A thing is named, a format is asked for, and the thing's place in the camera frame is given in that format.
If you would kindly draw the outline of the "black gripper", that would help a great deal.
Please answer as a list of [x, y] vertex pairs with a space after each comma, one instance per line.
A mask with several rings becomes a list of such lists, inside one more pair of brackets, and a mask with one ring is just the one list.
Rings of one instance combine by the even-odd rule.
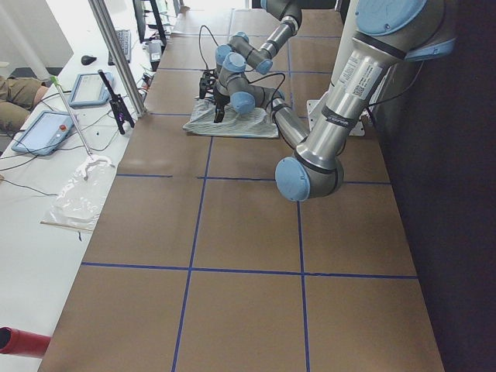
[[200, 99], [204, 99], [207, 91], [212, 91], [215, 83], [217, 81], [218, 75], [215, 69], [203, 70], [199, 82], [199, 94]]
[[230, 103], [229, 95], [220, 93], [219, 91], [214, 91], [215, 100], [215, 117], [214, 123], [222, 122], [225, 116], [225, 106]]

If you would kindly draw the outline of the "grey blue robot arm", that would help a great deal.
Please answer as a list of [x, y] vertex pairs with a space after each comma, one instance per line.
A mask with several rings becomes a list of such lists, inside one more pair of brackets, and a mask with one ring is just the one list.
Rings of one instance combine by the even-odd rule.
[[213, 98], [218, 109], [230, 104], [238, 113], [254, 108], [265, 109], [274, 99], [284, 95], [276, 88], [255, 85], [246, 77], [251, 67], [258, 74], [267, 75], [274, 58], [301, 27], [302, 11], [296, 1], [262, 1], [262, 9], [279, 21], [266, 41], [256, 48], [245, 32], [231, 35], [227, 43], [215, 49], [215, 67], [203, 70], [199, 81], [199, 98], [207, 94]]
[[303, 124], [276, 89], [253, 85], [246, 78], [248, 67], [260, 74], [269, 72], [279, 50], [301, 27], [297, 2], [264, 1], [262, 7], [279, 24], [261, 47], [253, 47], [245, 33], [237, 33], [216, 49], [215, 120], [222, 120], [226, 105], [239, 114], [267, 110], [293, 150], [276, 167], [279, 192], [293, 202], [325, 197], [342, 184], [338, 153], [390, 67], [443, 57], [453, 50], [458, 4], [360, 1], [350, 7], [345, 27], [353, 33], [353, 49], [343, 68], [334, 71], [336, 81], [318, 103], [312, 128]]

